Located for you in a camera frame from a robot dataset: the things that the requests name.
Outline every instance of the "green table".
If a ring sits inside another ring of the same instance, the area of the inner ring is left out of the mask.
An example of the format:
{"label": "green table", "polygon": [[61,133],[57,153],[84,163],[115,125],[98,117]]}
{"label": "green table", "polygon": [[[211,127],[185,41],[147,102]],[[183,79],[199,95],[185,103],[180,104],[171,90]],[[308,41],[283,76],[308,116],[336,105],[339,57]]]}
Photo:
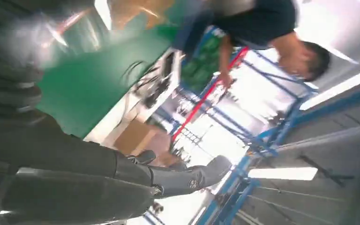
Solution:
{"label": "green table", "polygon": [[[114,34],[115,37],[131,34],[132,38],[112,41],[105,37],[101,50],[76,57],[58,54],[59,64],[46,69],[39,84],[43,100],[38,108],[51,114],[64,132],[84,138],[140,79],[148,64],[154,63],[170,46],[179,29],[175,24],[181,24],[183,19],[182,2],[176,0],[165,12],[170,24],[143,30],[146,16],[140,14]],[[76,36],[77,24],[65,32],[74,45],[82,42]],[[126,69],[139,60],[145,63],[124,76]]]}

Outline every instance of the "cardboard box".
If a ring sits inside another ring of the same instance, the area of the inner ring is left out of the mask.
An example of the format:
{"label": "cardboard box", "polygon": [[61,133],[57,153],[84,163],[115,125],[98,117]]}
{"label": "cardboard box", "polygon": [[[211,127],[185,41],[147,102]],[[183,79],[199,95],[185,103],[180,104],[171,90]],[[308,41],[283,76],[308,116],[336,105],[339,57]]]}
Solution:
{"label": "cardboard box", "polygon": [[114,143],[114,147],[124,155],[137,156],[145,150],[156,133],[150,125],[133,120]]}

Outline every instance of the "black t-shirt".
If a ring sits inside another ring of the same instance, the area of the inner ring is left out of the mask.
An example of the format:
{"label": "black t-shirt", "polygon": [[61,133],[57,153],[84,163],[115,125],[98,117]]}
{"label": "black t-shirt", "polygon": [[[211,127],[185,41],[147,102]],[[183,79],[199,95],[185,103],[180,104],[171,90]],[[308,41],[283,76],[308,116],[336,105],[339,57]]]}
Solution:
{"label": "black t-shirt", "polygon": [[292,0],[255,0],[249,11],[218,18],[214,25],[230,35],[233,45],[247,42],[267,46],[273,39],[293,32],[296,9]]}

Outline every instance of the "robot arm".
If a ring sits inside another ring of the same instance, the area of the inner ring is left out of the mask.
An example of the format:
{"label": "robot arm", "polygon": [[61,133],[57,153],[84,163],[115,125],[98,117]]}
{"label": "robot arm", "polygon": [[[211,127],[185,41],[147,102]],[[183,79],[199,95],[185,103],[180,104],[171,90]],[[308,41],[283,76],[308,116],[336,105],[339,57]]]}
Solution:
{"label": "robot arm", "polygon": [[211,186],[231,167],[220,156],[178,171],[134,164],[118,151],[67,135],[35,109],[41,77],[0,62],[0,224],[90,225],[138,217],[154,198]]}

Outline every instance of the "man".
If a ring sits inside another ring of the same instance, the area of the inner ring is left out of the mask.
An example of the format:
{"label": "man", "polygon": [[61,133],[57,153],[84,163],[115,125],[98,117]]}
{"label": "man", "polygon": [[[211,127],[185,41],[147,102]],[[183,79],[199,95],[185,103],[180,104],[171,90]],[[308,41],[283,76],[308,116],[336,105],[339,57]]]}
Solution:
{"label": "man", "polygon": [[234,46],[252,49],[274,47],[279,66],[291,75],[313,81],[329,68],[329,52],[317,44],[301,41],[294,32],[296,8],[292,0],[212,0],[214,25],[226,36],[220,49],[220,76],[230,87],[229,61]]}

